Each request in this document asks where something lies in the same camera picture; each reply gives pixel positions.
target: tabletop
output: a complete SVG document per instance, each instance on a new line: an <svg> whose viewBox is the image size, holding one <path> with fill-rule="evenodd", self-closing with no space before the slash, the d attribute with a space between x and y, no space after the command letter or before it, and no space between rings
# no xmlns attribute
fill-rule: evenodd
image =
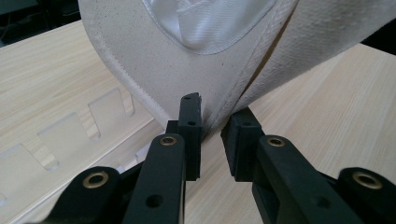
<svg viewBox="0 0 396 224"><path fill-rule="evenodd" d="M322 173L359 166L395 183L395 71L395 56L357 45L250 108ZM106 69L80 21L0 49L0 102L1 223L40 220L74 175L127 169L163 130ZM218 133L203 142L201 178L187 183L185 221L262 223Z"/></svg>

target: shiny white fabric patch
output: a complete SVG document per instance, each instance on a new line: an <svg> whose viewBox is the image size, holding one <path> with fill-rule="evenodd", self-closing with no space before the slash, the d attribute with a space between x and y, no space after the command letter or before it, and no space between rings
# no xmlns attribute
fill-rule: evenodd
<svg viewBox="0 0 396 224"><path fill-rule="evenodd" d="M251 30L275 0L142 0L160 29L183 49L221 52Z"/></svg>

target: white fabric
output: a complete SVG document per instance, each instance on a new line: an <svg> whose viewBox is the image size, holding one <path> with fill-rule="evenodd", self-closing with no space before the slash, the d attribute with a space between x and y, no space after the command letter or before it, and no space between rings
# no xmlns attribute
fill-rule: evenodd
<svg viewBox="0 0 396 224"><path fill-rule="evenodd" d="M79 5L93 46L132 95L165 126L177 119L180 97L200 92L206 133L396 17L394 0L276 0L235 44L198 55L164 35L140 0L80 0Z"/></svg>
<svg viewBox="0 0 396 224"><path fill-rule="evenodd" d="M182 48L199 54L227 49L241 39L275 0L143 0L160 29Z"/></svg>

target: wooden table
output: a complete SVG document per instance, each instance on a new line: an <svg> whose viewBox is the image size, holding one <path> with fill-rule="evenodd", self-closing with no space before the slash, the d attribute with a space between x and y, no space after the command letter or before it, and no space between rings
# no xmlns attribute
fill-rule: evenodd
<svg viewBox="0 0 396 224"><path fill-rule="evenodd" d="M395 183L395 73L395 56L357 45L251 108L266 133L289 138L321 172L337 177L359 166ZM62 191L56 185L93 165L128 167L162 131L131 103L80 21L0 49L0 102L1 223L38 221ZM98 112L103 108L111 109ZM60 150L64 145L72 150ZM201 167L201 179L187 184L186 223L262 222L251 185L230 177L218 134L203 143ZM11 196L4 192L10 182L18 185ZM19 210L10 210L15 204Z"/></svg>

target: light wood surface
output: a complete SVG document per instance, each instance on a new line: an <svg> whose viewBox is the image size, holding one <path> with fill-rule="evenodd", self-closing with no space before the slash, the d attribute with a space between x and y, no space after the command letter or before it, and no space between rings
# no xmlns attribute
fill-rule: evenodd
<svg viewBox="0 0 396 224"><path fill-rule="evenodd" d="M251 108L266 133L289 138L321 172L337 177L341 169L359 166L395 183L395 73L395 56L357 45ZM135 145L145 145L161 130L137 102L129 103L128 92L100 61L81 22L0 49L0 78L0 154L22 144L45 167L52 160L50 149L42 149L46 144L37 134L76 113L95 138L99 129L88 105L114 89L120 90L126 114L135 107L132 117L139 117L134 130L124 133L133 133ZM117 166L118 159L99 164ZM201 166L201 178L187 184L186 223L262 223L251 185L230 176L218 134L203 143Z"/></svg>

